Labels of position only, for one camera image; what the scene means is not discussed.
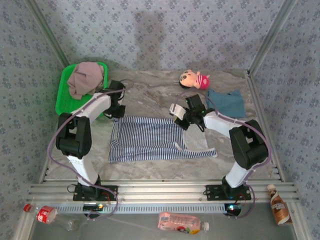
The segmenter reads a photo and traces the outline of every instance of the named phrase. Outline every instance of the red bottle cap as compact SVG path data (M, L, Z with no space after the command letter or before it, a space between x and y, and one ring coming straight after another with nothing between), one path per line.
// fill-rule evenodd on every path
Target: red bottle cap
M23 211L25 211L26 213L28 213L32 208L32 205L31 204L26 204L23 208Z

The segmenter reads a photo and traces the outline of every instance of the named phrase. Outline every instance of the doll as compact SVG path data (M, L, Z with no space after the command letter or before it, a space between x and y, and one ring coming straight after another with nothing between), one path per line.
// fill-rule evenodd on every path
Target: doll
M195 87L197 89L208 89L210 86L209 77L210 75L201 75L199 71L194 73L188 69L181 74L179 84L184 89L191 87Z

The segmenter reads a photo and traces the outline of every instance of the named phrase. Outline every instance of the white bottle cap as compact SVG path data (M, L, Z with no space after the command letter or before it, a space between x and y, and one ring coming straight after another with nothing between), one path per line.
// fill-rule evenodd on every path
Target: white bottle cap
M270 191L271 189L276 189L276 186L273 184L270 184L266 188Z
M203 223L203 230L209 231L209 223L208 222Z

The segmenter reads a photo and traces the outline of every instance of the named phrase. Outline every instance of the wall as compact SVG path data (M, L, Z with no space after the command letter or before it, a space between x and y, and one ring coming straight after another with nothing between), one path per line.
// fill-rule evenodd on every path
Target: wall
M248 69L282 0L36 0L71 63Z
M287 180L320 239L320 3L301 0L254 76Z
M23 0L0 9L0 239L9 240L57 122L62 68Z

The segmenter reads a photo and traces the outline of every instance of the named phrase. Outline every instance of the cable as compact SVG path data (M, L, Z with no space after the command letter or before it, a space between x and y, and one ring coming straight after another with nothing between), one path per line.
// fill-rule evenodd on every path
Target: cable
M125 81L131 82L131 86L133 86L133 85L135 84L135 83L134 83L131 79L129 79L129 78L122 79L122 80L120 81L120 83L125 82ZM123 94L121 94L121 96L120 96L120 98L118 99L118 101L122 100L122 99L125 97L125 91L123 91L122 93L123 93Z
M107 192L103 192L103 193L101 193L101 194L102 194L102 195L106 195L106 198L108 199L108 204L111 204L109 194L108 194Z
M249 124L247 124L247 123L245 123L245 122L242 122L242 121L239 121L239 120L236 120L236 119L234 119L234 118L232 118L232 117L227 117L227 116L224 116L224 115L219 114L220 112L218 111L217 106L216 106L216 104L214 103L214 101L212 101L212 100L210 99L210 97L208 97L207 95L205 95L205 94L203 94L202 92L199 92L199 91L195 91L195 90L183 91L183 92L182 92L181 94L179 94L179 96L176 98L176 100L175 100L175 102L174 102L174 106L173 106L172 111L175 110L176 104L177 104L178 100L181 98L181 96L182 96L184 93L187 93L187 92L196 92L196 93L201 94L201 95L203 95L204 97L206 97L206 99L208 99L208 100L212 103L212 105L213 105L213 107L214 107L215 114L216 114L219 118L221 118L221 119L223 119L223 120L225 120L225 121L227 121L227 122L230 122L230 123L235 123L235 124L243 125L243 126L245 126L246 128L254 131L254 132L263 140L263 142L264 142L264 144L265 144L265 146L266 146L266 148L267 148L268 157L266 158L266 160L265 160L264 162L260 163L260 164L256 164L255 166L253 166L252 169L250 170L250 172L246 175L246 177L245 177L245 178L243 179L243 181L242 181L243 186L248 187L248 188L250 189L250 191L252 192L252 196L253 196L253 203L252 203L251 207L249 208L249 210L248 210L245 214L243 214L243 215L241 215L241 216L233 216L233 218L235 218L235 219L242 219L242 218L248 216L248 215L252 212L252 210L255 208L255 205L256 205L256 195L255 195L255 191L254 191L254 189L253 189L249 184L247 184L247 180L248 180L248 178L251 176L251 174L256 170L256 168L263 167L263 166L265 166L266 164L268 164L268 163L270 162L270 160L271 160L271 154L272 154L270 143L268 142L268 140L265 138L265 136L264 136L261 132L259 132L256 128L250 126Z
M65 165L61 162L58 162L57 160L55 160L52 155L51 155L51 148L54 144L54 141L56 140L58 134L61 132L61 130L78 114L80 114L81 112L83 112L88 106L90 106L92 103L94 103L97 99L105 96L105 95L109 95L109 94L116 94L116 93L121 93L121 92L124 92L130 88L132 88L133 84L131 84L128 88L124 88L124 89L121 89L121 90L114 90L114 91L107 91L107 92L104 92L102 94L100 94L99 96L97 96L96 98L93 98L91 99L89 102L87 102L80 110L78 110L77 112L75 112L74 114L72 114L59 128L58 130L54 133L54 135L52 136L50 142L49 142L49 145L47 147L47 150L46 150L46 153L48 155L48 157L50 158L50 160L52 162L54 162L55 164L59 165L59 166L62 166L64 168L67 168L69 169L70 171L72 171L79 179L82 179L86 184L88 184L89 186L91 187L94 187L94 188L97 188L97 189L102 189L104 191L107 191L109 193L111 193L114 198L115 198L115 206L114 206L114 209L109 213L107 214L106 216L102 216L102 217L99 217L99 218L87 218L88 220L91 220L91 221L97 221L97 220L102 220L102 219L106 219L110 216L112 216L117 208L118 208L118 204L119 204L119 200L118 200L118 197L117 195L112 191L110 190L109 188L106 188L106 187L103 187L103 186L99 186L99 185L95 185L95 184L92 184L90 183L88 180L86 180L84 177L82 177L76 170L74 170L72 167L68 166L68 165Z

